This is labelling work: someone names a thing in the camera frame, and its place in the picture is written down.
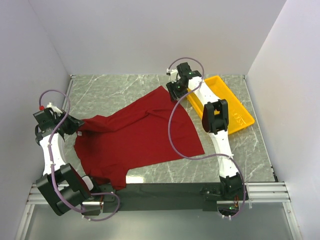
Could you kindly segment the red t shirt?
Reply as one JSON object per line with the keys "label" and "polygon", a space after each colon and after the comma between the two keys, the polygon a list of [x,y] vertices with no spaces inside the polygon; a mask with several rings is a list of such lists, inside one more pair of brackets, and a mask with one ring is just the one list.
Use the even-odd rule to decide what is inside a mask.
{"label": "red t shirt", "polygon": [[[74,150],[86,175],[98,185],[126,187],[129,170],[181,159],[171,147],[168,123],[175,104],[158,87],[110,116],[85,119],[75,139]],[[171,121],[171,138],[187,157],[203,155],[195,126],[182,106]]]}

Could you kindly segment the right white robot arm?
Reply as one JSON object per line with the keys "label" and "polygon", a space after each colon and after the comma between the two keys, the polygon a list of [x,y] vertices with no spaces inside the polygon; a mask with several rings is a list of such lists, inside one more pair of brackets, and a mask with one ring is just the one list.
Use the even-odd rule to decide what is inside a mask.
{"label": "right white robot arm", "polygon": [[170,81],[166,84],[170,98],[177,101],[170,114],[167,133],[173,150],[181,157],[194,160],[194,157],[187,157],[177,150],[171,137],[171,123],[174,113],[180,102],[187,96],[195,94],[200,101],[203,111],[201,124],[203,130],[208,133],[215,153],[207,157],[216,156],[219,164],[220,184],[218,189],[209,190],[208,194],[214,198],[234,199],[242,195],[246,198],[246,186],[243,174],[233,158],[228,137],[229,106],[226,99],[221,99],[213,93],[205,83],[204,76],[197,70],[191,70],[187,62],[180,63],[176,69],[168,68],[166,74]]}

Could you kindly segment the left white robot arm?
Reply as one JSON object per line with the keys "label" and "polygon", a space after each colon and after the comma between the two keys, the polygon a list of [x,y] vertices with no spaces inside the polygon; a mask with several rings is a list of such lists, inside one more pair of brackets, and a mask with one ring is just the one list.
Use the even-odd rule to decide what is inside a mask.
{"label": "left white robot arm", "polygon": [[73,207],[84,201],[94,201],[100,195],[97,182],[88,175],[80,176],[64,157],[65,135],[74,134],[84,125],[83,120],[66,116],[63,110],[46,107],[33,114],[37,125],[35,141],[41,146],[44,155],[42,177],[36,180],[36,187],[53,209],[61,216],[71,208],[57,195],[55,188],[66,181],[67,186],[58,192]]}

